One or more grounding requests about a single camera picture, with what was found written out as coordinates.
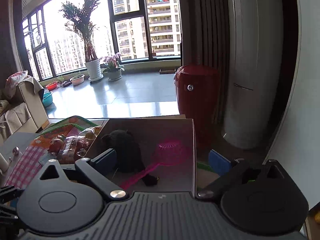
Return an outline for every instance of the yellow object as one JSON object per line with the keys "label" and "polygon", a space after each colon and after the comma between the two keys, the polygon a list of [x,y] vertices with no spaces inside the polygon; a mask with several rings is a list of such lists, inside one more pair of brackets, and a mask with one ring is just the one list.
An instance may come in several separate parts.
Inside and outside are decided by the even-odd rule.
{"label": "yellow object", "polygon": [[317,224],[320,224],[320,211],[318,211],[318,213],[315,215],[315,221]]}

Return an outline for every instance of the sofa armrest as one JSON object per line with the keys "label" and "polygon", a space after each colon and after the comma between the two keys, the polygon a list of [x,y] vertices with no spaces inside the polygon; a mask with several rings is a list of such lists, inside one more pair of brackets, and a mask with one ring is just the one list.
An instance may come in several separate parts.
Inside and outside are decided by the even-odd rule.
{"label": "sofa armrest", "polygon": [[47,125],[48,116],[38,94],[35,95],[33,84],[30,82],[21,82],[17,85],[17,90],[11,100],[14,103],[25,102],[28,110],[38,129]]}

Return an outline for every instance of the trash can lid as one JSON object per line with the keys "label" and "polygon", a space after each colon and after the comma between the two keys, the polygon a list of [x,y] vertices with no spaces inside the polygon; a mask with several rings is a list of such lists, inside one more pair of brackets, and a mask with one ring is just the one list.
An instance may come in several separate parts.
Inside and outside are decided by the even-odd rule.
{"label": "trash can lid", "polygon": [[211,76],[216,75],[218,70],[212,67],[203,66],[203,65],[187,65],[182,66],[178,71],[189,74],[189,75],[200,75],[200,76]]}

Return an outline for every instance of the pink plastic toy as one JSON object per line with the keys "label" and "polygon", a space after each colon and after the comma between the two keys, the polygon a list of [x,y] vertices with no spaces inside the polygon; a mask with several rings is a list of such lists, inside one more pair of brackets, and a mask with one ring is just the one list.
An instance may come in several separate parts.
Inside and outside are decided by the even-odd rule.
{"label": "pink plastic toy", "polygon": [[185,160],[185,155],[181,142],[168,141],[160,143],[157,146],[154,158],[154,163],[150,164],[145,170],[135,174],[130,179],[122,183],[120,187],[126,190],[131,185],[137,183],[139,179],[154,171],[159,165],[171,166],[182,163]]}

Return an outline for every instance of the circular cover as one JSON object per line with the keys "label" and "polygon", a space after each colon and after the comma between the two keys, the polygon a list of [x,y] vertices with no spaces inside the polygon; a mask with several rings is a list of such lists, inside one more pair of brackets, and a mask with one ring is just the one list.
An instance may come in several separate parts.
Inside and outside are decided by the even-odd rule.
{"label": "circular cover", "polygon": [[85,227],[102,208],[102,197],[93,188],[72,182],[50,185],[47,180],[42,189],[22,194],[17,215],[31,230],[63,234]]}
{"label": "circular cover", "polygon": [[218,70],[203,65],[187,65],[178,68],[178,72],[188,75],[212,76],[218,73]]}
{"label": "circular cover", "polygon": [[308,203],[286,179],[266,179],[234,187],[221,199],[225,216],[257,235],[279,235],[302,226]]}

